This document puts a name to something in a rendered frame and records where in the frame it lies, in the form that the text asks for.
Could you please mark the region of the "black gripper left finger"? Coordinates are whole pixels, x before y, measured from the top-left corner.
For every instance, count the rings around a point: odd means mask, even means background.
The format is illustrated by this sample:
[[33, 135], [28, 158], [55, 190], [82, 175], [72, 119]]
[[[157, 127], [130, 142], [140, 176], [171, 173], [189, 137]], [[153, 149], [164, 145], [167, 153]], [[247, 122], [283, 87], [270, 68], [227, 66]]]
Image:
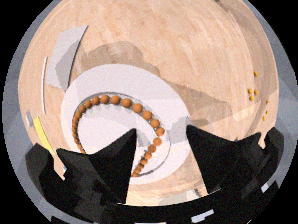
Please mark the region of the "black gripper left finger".
[[57, 156], [65, 168], [81, 175], [94, 177], [114, 198], [117, 204], [126, 204], [126, 194], [133, 160], [136, 156], [137, 129], [132, 128], [118, 137], [108, 147], [98, 149], [96, 153], [80, 153], [68, 149], [56, 149]]

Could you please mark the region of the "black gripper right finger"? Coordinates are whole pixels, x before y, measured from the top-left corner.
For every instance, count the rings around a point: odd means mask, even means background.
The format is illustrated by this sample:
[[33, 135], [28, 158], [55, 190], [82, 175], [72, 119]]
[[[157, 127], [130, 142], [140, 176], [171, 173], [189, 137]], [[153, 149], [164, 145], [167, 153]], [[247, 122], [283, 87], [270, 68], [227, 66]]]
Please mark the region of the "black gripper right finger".
[[186, 127], [186, 137], [209, 194], [221, 189], [220, 184], [235, 167], [242, 153], [259, 143], [261, 132], [231, 141], [190, 124]]

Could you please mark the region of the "yellow flat square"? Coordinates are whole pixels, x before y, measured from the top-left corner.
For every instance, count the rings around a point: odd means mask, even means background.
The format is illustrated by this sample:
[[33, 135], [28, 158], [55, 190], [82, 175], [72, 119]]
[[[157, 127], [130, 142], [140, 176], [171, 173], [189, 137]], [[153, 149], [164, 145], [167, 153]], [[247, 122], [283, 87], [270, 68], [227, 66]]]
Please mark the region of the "yellow flat square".
[[51, 147], [51, 144], [49, 144], [49, 141], [47, 140], [47, 136], [45, 136], [43, 127], [41, 127], [40, 117], [37, 117], [37, 119], [33, 120], [33, 123], [35, 123], [36, 131], [39, 133], [41, 144], [43, 144], [44, 148], [47, 148], [49, 152], [53, 153], [53, 155], [56, 155], [55, 151], [53, 151]]

